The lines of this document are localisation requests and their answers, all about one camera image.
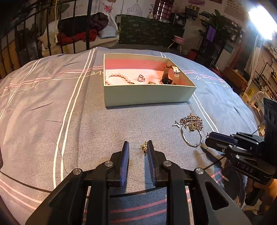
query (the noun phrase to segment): gray bedsheet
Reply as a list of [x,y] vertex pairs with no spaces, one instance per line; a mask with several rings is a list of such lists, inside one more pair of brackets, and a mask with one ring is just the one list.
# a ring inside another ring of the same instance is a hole
[[[102,77],[105,53],[170,58],[197,89],[185,103],[106,108]],[[112,189],[112,194],[153,188],[147,156],[141,150],[146,140],[152,140],[155,150],[182,168],[207,167],[221,155],[213,149],[189,147],[180,129],[172,126],[189,113],[203,119],[203,137],[212,131],[229,135],[257,129],[247,106],[213,72],[180,56],[150,50],[98,47],[29,62],[1,82],[0,110],[0,195],[20,224],[47,197],[49,193],[43,190],[52,191],[74,168],[95,168],[120,151],[125,140],[130,143],[127,184],[120,190]],[[186,136],[191,142],[199,141],[197,132],[187,132]],[[241,206],[242,177],[225,160],[206,171]],[[165,218],[165,188],[111,199],[112,223],[165,224]]]

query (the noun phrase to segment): bed frame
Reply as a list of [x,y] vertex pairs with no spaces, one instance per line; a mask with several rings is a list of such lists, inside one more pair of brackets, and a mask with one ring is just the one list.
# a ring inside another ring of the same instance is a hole
[[[69,3],[69,2],[74,2],[74,7],[73,7],[73,24],[72,24],[72,29],[74,31],[74,27],[75,27],[75,8],[76,8],[76,2],[77,1],[81,1],[81,0],[59,0],[57,1],[57,6],[62,6],[62,4],[65,4],[65,3]],[[91,15],[91,7],[92,7],[92,1],[93,0],[89,0],[88,1],[88,10],[87,10],[87,21],[86,21],[86,49],[85,50],[89,50],[89,21],[90,21],[90,15]],[[35,8],[38,8],[40,6],[43,6],[43,5],[47,5],[47,7],[45,8],[42,8],[40,10],[37,10],[35,13],[29,15],[30,11],[35,9]],[[27,43],[25,42],[25,39],[26,39],[26,20],[33,17],[34,16],[34,26],[35,28],[38,27],[38,22],[37,22],[37,17],[36,15],[43,12],[43,11],[47,11],[47,14],[46,14],[46,29],[47,29],[47,40],[48,40],[48,49],[49,49],[49,54],[51,54],[51,44],[50,44],[50,40],[49,40],[49,27],[48,27],[48,20],[49,20],[49,10],[50,8],[52,7],[55,7],[56,5],[56,0],[38,0],[32,4],[30,4],[28,7],[25,7],[25,8],[21,8],[19,10],[19,12],[14,16],[13,18],[13,21],[8,25],[8,27],[6,27],[4,29],[4,33],[2,36],[0,36],[0,40],[2,40],[3,38],[6,39],[6,42],[7,42],[7,46],[5,48],[7,48],[7,52],[8,52],[8,60],[9,60],[9,64],[10,64],[10,68],[7,68],[4,64],[4,58],[3,58],[3,49],[2,49],[2,46],[1,46],[1,41],[0,41],[0,57],[1,57],[1,61],[2,61],[2,65],[4,67],[4,72],[5,72],[5,76],[9,73],[7,72],[7,69],[9,69],[9,71],[14,71],[15,68],[14,68],[14,64],[12,62],[12,58],[11,58],[11,50],[10,50],[10,46],[9,46],[9,39],[8,39],[8,33],[10,31],[12,31],[14,29],[15,33],[17,32],[17,26],[22,24],[23,23],[23,26],[24,26],[24,45],[27,46]],[[60,10],[58,12],[58,19],[60,20],[61,19],[61,7],[59,7]],[[39,58],[42,58],[42,55],[40,53],[40,50],[39,50],[39,43],[38,43],[38,35],[36,37],[36,47],[37,47],[37,51],[38,51],[38,55],[39,55]],[[75,52],[75,36],[72,37],[73,39],[73,51],[74,53]],[[18,49],[18,46],[15,47],[16,49],[16,54],[17,54],[17,57],[19,59],[19,49]],[[26,51],[27,51],[27,55],[30,57],[29,55],[29,52],[28,52],[28,47],[26,47]]]

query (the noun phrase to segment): green sign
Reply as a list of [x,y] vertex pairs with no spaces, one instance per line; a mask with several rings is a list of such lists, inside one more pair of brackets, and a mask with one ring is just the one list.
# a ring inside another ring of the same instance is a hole
[[225,46],[224,46],[224,49],[229,52],[229,53],[232,53],[234,47],[231,46],[230,44],[226,43]]

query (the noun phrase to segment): bolt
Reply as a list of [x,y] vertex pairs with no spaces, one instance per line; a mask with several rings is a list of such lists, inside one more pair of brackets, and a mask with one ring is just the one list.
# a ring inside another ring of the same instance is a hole
[[76,168],[73,170],[74,175],[79,175],[81,173],[81,170],[79,168]]
[[201,174],[204,173],[204,170],[201,169],[201,168],[197,168],[197,169],[195,170],[195,172],[196,172],[197,174],[201,175]]
[[114,163],[112,161],[106,161],[105,166],[111,167]]
[[163,165],[166,166],[166,167],[169,167],[169,166],[172,165],[172,163],[171,163],[170,161],[168,161],[168,160],[165,160],[165,161],[163,162]]

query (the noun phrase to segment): white vase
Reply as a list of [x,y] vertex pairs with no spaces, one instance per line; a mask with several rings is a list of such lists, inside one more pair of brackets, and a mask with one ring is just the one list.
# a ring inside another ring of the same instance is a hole
[[147,16],[148,19],[153,19],[154,16],[153,16],[153,12],[150,12],[149,15]]

